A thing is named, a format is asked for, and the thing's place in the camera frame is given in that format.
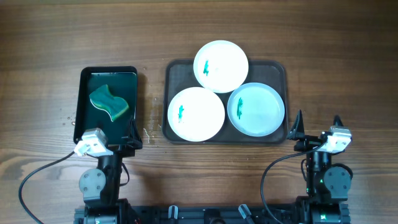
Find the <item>white plate top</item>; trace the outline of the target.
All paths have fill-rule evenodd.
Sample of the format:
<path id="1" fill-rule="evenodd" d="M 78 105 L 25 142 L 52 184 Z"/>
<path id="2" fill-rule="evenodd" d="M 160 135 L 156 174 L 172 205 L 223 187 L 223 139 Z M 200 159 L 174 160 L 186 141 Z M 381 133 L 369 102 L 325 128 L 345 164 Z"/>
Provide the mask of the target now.
<path id="1" fill-rule="evenodd" d="M 215 93 L 234 91 L 243 84 L 248 71 L 249 62 L 244 51 L 227 40 L 205 44 L 193 61 L 198 83 Z"/>

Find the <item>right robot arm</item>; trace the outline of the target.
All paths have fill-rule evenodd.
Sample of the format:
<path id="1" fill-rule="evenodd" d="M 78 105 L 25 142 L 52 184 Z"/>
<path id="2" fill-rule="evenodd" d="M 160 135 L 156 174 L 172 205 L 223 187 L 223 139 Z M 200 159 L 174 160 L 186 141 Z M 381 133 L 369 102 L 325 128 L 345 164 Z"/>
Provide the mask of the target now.
<path id="1" fill-rule="evenodd" d="M 306 156 L 302 162 L 307 196 L 297 197 L 293 219 L 295 223 L 349 223 L 348 199 L 353 171 L 331 158 L 345 151 L 352 142 L 351 131 L 343 126 L 338 115 L 333 125 L 319 136 L 305 134 L 302 112 L 287 135 L 296 142 L 294 150 Z"/>

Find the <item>green yellow sponge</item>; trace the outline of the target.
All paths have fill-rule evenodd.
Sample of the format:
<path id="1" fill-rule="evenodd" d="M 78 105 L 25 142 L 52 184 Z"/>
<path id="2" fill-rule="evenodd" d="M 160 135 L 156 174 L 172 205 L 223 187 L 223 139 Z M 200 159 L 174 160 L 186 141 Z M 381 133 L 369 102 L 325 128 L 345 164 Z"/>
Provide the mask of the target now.
<path id="1" fill-rule="evenodd" d="M 108 85 L 102 85 L 89 94 L 91 104 L 98 110 L 105 111 L 112 122 L 121 117 L 128 109 L 128 102 L 119 96 L 114 96 Z"/>

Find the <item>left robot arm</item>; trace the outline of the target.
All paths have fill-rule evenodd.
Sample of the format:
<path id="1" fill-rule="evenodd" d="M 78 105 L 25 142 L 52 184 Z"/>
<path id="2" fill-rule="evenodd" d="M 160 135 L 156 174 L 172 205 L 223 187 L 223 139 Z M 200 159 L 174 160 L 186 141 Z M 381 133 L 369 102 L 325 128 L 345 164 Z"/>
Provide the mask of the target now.
<path id="1" fill-rule="evenodd" d="M 83 194 L 85 207 L 76 209 L 74 223 L 84 224 L 122 224 L 140 223 L 137 212 L 127 199 L 119 198 L 124 157 L 135 155 L 136 149 L 142 149 L 142 140 L 137 133 L 135 119 L 129 120 L 127 134 L 121 138 L 121 144 L 110 150 L 108 138 L 100 128 L 86 130 L 75 148 L 78 156 L 93 156 L 98 160 L 95 169 L 85 171 L 79 179 L 79 188 Z"/>

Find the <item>white plate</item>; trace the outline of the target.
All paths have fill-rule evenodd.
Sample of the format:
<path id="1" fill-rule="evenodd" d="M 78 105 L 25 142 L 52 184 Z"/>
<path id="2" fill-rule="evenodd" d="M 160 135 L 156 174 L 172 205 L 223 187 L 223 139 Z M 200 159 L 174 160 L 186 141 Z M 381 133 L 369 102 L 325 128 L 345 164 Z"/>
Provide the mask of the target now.
<path id="1" fill-rule="evenodd" d="M 190 142 L 203 142 L 215 136 L 225 120 L 224 105 L 214 92 L 190 87 L 177 93 L 167 109 L 172 131 Z"/>
<path id="2" fill-rule="evenodd" d="M 243 84 L 248 71 L 249 62 L 244 51 L 227 40 L 205 44 L 193 61 L 198 83 L 215 93 L 234 91 Z"/>
<path id="3" fill-rule="evenodd" d="M 233 91 L 226 110 L 232 125 L 252 137 L 274 133 L 285 117 L 282 97 L 269 85 L 257 82 L 243 84 Z"/>

